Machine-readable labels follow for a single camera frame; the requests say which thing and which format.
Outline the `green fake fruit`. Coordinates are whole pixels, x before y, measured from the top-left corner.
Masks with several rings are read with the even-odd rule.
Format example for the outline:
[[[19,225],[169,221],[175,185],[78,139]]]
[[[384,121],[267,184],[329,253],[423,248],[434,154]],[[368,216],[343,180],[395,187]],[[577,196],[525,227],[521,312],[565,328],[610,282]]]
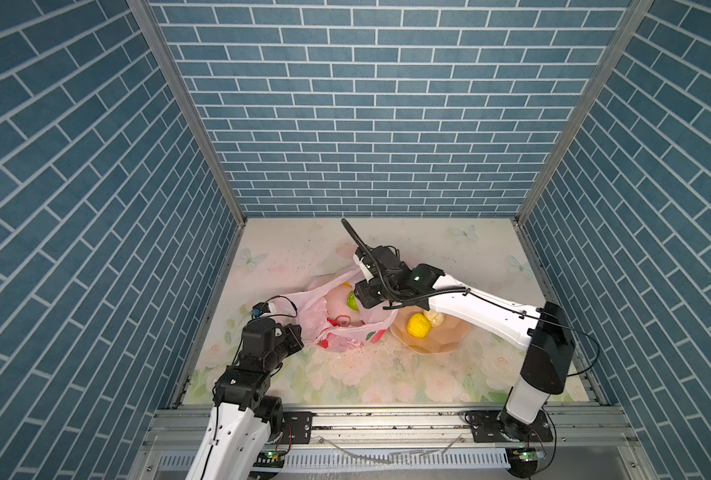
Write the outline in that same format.
[[[347,297],[347,306],[354,311],[359,311],[359,304],[357,304],[357,297],[354,292],[350,292]]]

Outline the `cream fake garlic bulb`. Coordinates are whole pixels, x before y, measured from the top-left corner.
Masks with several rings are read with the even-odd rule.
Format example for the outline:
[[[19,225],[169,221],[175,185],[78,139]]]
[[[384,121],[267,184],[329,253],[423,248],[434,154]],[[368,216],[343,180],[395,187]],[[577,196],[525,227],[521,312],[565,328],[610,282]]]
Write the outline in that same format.
[[[445,315],[443,315],[443,313],[425,310],[423,315],[425,315],[425,318],[427,318],[427,321],[429,321],[429,324],[431,324],[433,328],[437,328],[445,323]]]

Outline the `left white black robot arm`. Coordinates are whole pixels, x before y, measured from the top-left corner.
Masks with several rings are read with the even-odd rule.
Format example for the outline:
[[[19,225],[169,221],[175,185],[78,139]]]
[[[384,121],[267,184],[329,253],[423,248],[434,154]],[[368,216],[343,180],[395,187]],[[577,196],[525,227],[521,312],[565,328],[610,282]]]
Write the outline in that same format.
[[[236,358],[213,388],[207,430],[189,479],[247,479],[258,457],[283,426],[283,402],[269,396],[274,372],[304,348],[302,328],[275,316],[251,320]]]

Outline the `pink plastic bag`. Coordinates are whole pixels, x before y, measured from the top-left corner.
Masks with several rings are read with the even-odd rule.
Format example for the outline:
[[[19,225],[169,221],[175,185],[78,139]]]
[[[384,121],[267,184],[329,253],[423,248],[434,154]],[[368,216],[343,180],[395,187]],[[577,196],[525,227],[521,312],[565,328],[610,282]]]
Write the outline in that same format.
[[[361,349],[379,342],[395,322],[397,311],[361,305],[355,286],[363,280],[357,267],[319,277],[302,292],[277,296],[269,301],[270,310],[281,324],[302,328],[305,346],[331,352]]]

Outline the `yellow fake lemon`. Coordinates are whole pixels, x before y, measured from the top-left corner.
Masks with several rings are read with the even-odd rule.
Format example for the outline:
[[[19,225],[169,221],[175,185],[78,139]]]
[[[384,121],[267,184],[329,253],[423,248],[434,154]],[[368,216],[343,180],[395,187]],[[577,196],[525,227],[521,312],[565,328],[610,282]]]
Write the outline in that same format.
[[[413,314],[407,320],[407,326],[405,326],[407,334],[417,339],[426,338],[431,333],[431,330],[433,330],[433,322],[423,313]]]

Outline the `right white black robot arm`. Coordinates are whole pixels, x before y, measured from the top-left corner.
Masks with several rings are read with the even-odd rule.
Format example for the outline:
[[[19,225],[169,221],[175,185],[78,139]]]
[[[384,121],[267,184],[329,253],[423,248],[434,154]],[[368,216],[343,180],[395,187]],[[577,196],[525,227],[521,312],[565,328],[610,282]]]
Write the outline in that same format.
[[[507,438],[527,440],[541,424],[545,402],[563,393],[569,378],[577,330],[567,325],[563,308],[551,302],[535,307],[505,300],[429,264],[411,268],[399,259],[397,250],[387,246],[361,245],[354,261],[365,274],[355,286],[355,298],[363,307],[413,306],[451,315],[525,351],[519,377],[497,422]]]

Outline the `peach lotus shaped bowl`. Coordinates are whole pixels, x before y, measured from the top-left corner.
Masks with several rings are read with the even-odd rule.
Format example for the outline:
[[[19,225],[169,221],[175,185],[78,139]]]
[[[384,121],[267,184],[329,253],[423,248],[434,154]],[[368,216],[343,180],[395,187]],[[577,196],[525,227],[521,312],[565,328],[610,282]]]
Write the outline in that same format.
[[[409,320],[415,314],[423,314],[429,319],[429,314],[417,306],[399,310],[395,322],[389,328],[395,338],[409,347],[409,349],[427,355],[444,354],[452,352],[459,347],[465,336],[471,332],[471,324],[451,315],[445,316],[445,321],[440,326],[431,326],[429,333],[423,338],[409,334]]]

